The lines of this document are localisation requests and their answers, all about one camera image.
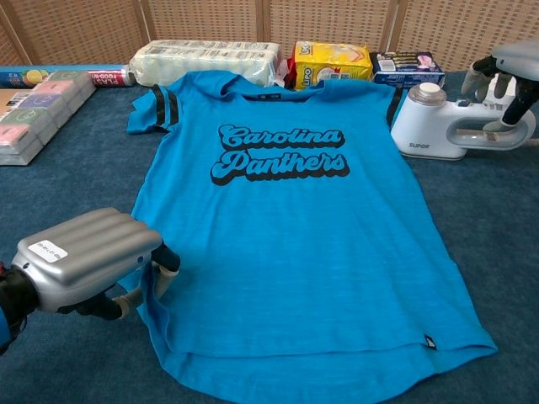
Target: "plastic-wrapped paper towels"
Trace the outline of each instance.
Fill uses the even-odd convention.
[[[279,63],[280,46],[271,42],[153,40],[131,58],[130,68],[142,86],[168,86],[192,71],[228,70],[268,87]]]

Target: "yellow package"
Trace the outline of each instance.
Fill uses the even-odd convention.
[[[329,78],[370,80],[372,63],[366,46],[298,41],[294,50],[296,88]]]

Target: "woven wall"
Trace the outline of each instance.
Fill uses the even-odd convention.
[[[270,40],[289,56],[297,40],[381,49],[389,0],[271,0]]]
[[[131,0],[3,0],[36,64],[127,63],[144,45]]]
[[[254,0],[144,0],[153,39],[257,40]]]
[[[393,48],[431,51],[451,71],[467,69],[496,45],[534,37],[538,0],[409,0]]]
[[[6,30],[0,25],[0,65],[21,65],[23,61]]]
[[[533,36],[539,0],[0,0],[4,65],[127,63],[150,39],[271,40],[284,56],[319,40],[432,51],[450,71]]]

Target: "pink package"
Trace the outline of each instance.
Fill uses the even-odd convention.
[[[29,125],[0,125],[0,154],[19,154],[33,140]]]
[[[51,93],[63,94],[66,93],[67,98],[72,98],[77,93],[78,88],[73,80],[64,80],[57,82],[43,82],[35,86],[33,93]]]
[[[45,80],[34,87],[32,94],[60,94],[72,114],[84,104],[84,98],[73,80]]]

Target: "garment steamer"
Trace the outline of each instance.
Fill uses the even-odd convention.
[[[398,150],[410,157],[458,160],[469,149],[508,151],[526,144],[536,128],[528,109],[539,98],[538,47],[539,40],[500,46],[472,65],[462,92],[478,82],[476,98],[484,102],[447,101],[446,92],[431,82],[410,88],[391,130]],[[494,97],[485,100],[496,75]],[[511,75],[515,97],[510,104],[495,102],[504,96]]]
[[[179,273],[161,235],[115,208],[92,210],[19,241],[10,268],[0,262],[0,356],[33,311],[117,320],[143,302],[141,287],[110,299],[119,279],[146,266],[161,298]]]

